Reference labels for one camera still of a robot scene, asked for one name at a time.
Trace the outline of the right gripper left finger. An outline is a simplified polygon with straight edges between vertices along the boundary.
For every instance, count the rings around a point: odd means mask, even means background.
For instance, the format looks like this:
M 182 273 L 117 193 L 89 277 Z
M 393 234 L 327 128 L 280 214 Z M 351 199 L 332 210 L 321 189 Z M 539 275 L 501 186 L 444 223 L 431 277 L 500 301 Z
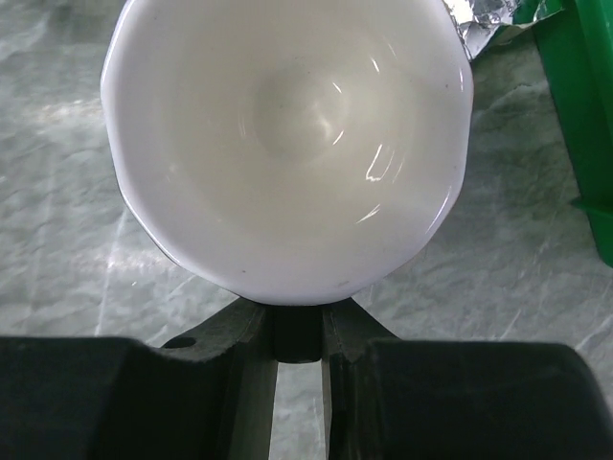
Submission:
M 124 337 L 1 341 L 5 459 L 265 459 L 273 319 L 238 300 L 160 348 Z

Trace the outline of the green plastic basket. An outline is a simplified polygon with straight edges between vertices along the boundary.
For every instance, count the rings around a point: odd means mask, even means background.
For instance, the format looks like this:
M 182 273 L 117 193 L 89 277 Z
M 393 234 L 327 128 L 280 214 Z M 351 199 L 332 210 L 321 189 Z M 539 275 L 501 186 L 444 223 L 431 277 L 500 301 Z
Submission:
M 612 2 L 523 1 L 602 261 L 612 265 Z

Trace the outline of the dark grey mug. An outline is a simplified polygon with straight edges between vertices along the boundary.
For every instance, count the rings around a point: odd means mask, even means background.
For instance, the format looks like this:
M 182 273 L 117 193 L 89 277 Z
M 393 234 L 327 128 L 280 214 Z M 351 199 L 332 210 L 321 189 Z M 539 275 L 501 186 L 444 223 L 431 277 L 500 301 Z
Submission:
M 473 78 L 442 1 L 128 1 L 101 100 L 134 217 L 291 362 L 450 213 Z

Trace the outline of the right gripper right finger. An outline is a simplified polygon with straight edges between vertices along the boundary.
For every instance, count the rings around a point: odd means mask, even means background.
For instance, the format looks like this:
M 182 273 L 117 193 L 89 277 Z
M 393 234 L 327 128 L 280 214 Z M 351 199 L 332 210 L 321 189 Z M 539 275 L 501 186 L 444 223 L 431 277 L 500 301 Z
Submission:
M 556 343 L 403 340 L 353 300 L 322 310 L 330 459 L 608 459 L 612 418 Z

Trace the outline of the red white carton box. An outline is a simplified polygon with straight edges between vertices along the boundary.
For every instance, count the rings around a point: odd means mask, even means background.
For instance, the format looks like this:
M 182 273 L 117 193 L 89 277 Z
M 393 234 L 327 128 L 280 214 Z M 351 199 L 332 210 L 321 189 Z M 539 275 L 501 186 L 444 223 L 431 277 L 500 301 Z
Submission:
M 464 47 L 466 57 L 472 62 L 495 41 L 509 41 L 531 26 L 514 22 L 520 1 L 508 0 L 443 0 L 446 10 Z

